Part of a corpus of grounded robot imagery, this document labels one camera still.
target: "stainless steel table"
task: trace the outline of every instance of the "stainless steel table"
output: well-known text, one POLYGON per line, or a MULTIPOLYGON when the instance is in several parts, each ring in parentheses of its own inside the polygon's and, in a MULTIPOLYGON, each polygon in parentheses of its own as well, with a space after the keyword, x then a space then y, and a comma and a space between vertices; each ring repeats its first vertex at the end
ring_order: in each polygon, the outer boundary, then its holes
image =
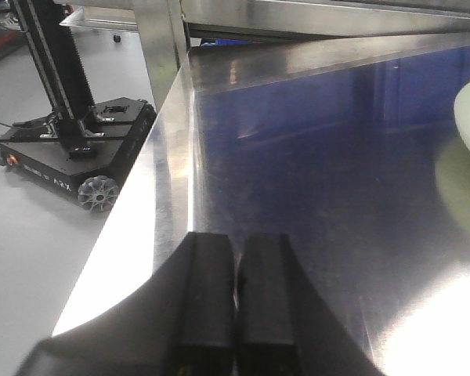
POLYGON ((470 376, 470 34, 190 52, 55 333, 132 293, 186 231, 287 233, 387 375, 470 376))

